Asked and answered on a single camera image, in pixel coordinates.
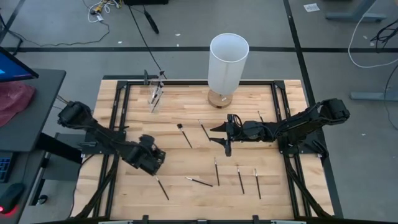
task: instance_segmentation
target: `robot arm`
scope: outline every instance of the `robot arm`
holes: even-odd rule
[[[152,136],[142,135],[140,142],[119,139],[120,133],[98,124],[90,108],[83,103],[70,101],[58,118],[58,124],[66,128],[84,129],[104,147],[119,154],[124,162],[150,175],[155,175],[164,162],[166,153],[154,144]]]
[[[231,142],[263,141],[273,142],[285,136],[292,145],[305,140],[308,134],[324,125],[344,123],[349,118],[349,111],[341,100],[330,99],[317,103],[294,116],[278,123],[245,121],[236,114],[228,114],[228,122],[210,131],[226,132],[227,139],[210,138],[225,148],[226,156],[231,156]]]

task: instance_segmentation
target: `wooden lamp base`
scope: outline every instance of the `wooden lamp base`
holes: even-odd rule
[[[232,94],[230,95],[220,95],[213,90],[210,90],[207,94],[209,104],[217,109],[226,108],[232,102]]]

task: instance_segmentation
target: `floor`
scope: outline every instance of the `floor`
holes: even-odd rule
[[[97,3],[85,1],[87,5]],[[324,128],[345,218],[398,220],[398,132],[388,122],[383,103],[349,98],[351,91],[383,91],[395,65],[356,67],[346,53],[356,23],[325,19],[327,12],[352,11],[360,0],[286,2],[290,3],[315,100],[339,98],[351,112],[345,124]],[[303,5],[311,3],[317,3],[320,11],[307,12]],[[12,24],[12,31],[39,44],[93,41],[106,32],[106,26],[87,21],[87,8],[82,1],[2,0],[0,8],[3,18]],[[143,14],[133,13],[148,45],[160,47],[154,57],[169,78],[206,78],[209,53],[205,47],[214,36],[232,32],[243,36],[251,47],[262,47],[249,54],[243,78],[306,80],[305,68],[298,60],[300,54],[294,52],[295,42],[282,0],[170,0],[167,5],[146,8],[160,29],[159,35],[152,31]],[[394,0],[376,1],[371,12],[384,13],[387,19],[361,24],[354,38],[354,51],[371,51],[369,40],[397,19],[397,10]],[[93,108],[103,75],[140,75],[144,69],[157,73],[150,55],[142,48],[145,45],[128,8],[111,6],[111,12],[103,13],[103,17],[110,33],[100,42],[57,48],[24,42],[25,53],[18,53],[17,58],[32,68],[66,70],[60,94]],[[0,45],[15,47],[16,43],[7,34]],[[397,46],[397,38],[387,45],[392,50]],[[396,53],[352,55],[361,65],[386,63],[397,57]],[[393,78],[389,89],[398,89],[397,84],[398,79]],[[392,122],[398,124],[397,103],[386,105]],[[53,109],[44,131],[52,135],[75,133],[56,124],[58,112]],[[74,185],[47,182],[43,193],[50,200],[45,205],[27,207],[21,223],[65,219]]]

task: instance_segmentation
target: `monitor screen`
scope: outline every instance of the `monitor screen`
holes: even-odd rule
[[[0,82],[37,77],[38,74],[0,47]]]

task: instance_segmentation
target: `white cable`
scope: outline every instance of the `white cable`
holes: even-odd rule
[[[95,20],[95,21],[91,21],[91,20],[90,20],[90,12],[91,12],[91,9],[92,9],[94,6],[97,6],[97,5],[101,4],[102,2],[103,2],[103,1],[101,0],[99,3],[94,4],[94,5],[92,5],[92,6],[89,8],[89,10],[88,10],[88,15],[87,15],[88,22],[94,23],[94,22],[99,22],[99,21],[100,21],[99,19],[97,19],[97,20]],[[106,13],[110,13],[110,12],[111,12],[111,8],[109,8],[108,5],[114,6],[114,4],[112,4],[112,3],[110,3],[110,2],[105,3],[104,9],[105,9],[105,12],[106,12]]]
[[[392,62],[385,63],[385,64],[380,64],[380,65],[371,65],[371,66],[358,65],[358,64],[354,61],[353,57],[351,56],[351,52],[349,51],[350,48],[351,48],[351,44],[353,43],[353,40],[354,40],[354,36],[355,36],[355,33],[356,33],[356,29],[358,28],[359,24],[362,22],[363,18],[366,16],[366,14],[373,8],[373,6],[374,6],[375,3],[376,3],[376,2],[374,2],[373,5],[362,15],[362,18],[359,20],[358,24],[356,25],[356,27],[355,27],[355,29],[354,29],[353,36],[351,37],[351,41],[349,42],[349,46],[348,46],[348,55],[349,55],[349,58],[350,58],[351,61],[354,63],[354,65],[358,66],[359,68],[376,68],[376,67],[386,66],[386,65],[390,65],[390,64],[392,64],[392,63],[398,62],[398,58],[397,58],[397,59],[393,60]]]

